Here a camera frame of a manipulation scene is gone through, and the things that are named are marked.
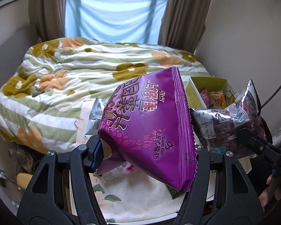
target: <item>blue fabric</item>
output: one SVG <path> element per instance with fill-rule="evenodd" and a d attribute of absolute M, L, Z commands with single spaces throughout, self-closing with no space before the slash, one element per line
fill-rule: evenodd
<path fill-rule="evenodd" d="M 157 44 L 167 0 L 67 0 L 66 37 Z"/>

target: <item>metal bolt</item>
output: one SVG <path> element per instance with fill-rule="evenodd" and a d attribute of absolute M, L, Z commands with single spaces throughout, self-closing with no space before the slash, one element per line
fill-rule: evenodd
<path fill-rule="evenodd" d="M 53 156 L 53 155 L 54 155 L 54 151 L 48 151 L 48 152 L 47 152 L 47 156 L 50 156 L 50 157 L 51 157 L 51 156 Z"/>
<path fill-rule="evenodd" d="M 84 151 L 86 149 L 86 145 L 80 145 L 78 146 L 78 149 L 81 150 L 81 151 Z"/>
<path fill-rule="evenodd" d="M 196 145 L 195 149 L 196 149 L 196 151 L 200 151 L 200 150 L 202 150 L 202 147 L 200 145 Z"/>
<path fill-rule="evenodd" d="M 226 156 L 231 157 L 231 156 L 233 156 L 233 153 L 230 151 L 226 151 Z"/>

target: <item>finger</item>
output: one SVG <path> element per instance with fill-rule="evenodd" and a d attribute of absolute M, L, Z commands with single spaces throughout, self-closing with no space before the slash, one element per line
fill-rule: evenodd
<path fill-rule="evenodd" d="M 275 199 L 280 200 L 281 199 L 281 187 L 277 187 L 275 191 Z"/>
<path fill-rule="evenodd" d="M 269 185 L 273 179 L 273 175 L 271 174 L 268 179 L 266 180 L 266 184 Z"/>
<path fill-rule="evenodd" d="M 268 188 L 266 188 L 261 195 L 259 196 L 259 200 L 262 208 L 264 208 L 268 203 Z"/>

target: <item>striped blanket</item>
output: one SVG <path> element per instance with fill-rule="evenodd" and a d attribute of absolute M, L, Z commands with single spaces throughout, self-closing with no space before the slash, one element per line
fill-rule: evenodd
<path fill-rule="evenodd" d="M 84 100 L 108 99 L 135 77 L 177 66 L 209 76 L 193 54 L 164 46 L 61 38 L 37 44 L 0 89 L 0 135 L 39 152 L 73 150 Z"/>

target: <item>gray headboard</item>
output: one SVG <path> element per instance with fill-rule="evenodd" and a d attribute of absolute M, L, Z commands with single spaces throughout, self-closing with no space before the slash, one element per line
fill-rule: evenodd
<path fill-rule="evenodd" d="M 0 46 L 0 88 L 12 77 L 23 62 L 27 50 L 38 39 L 34 24 L 20 29 Z"/>

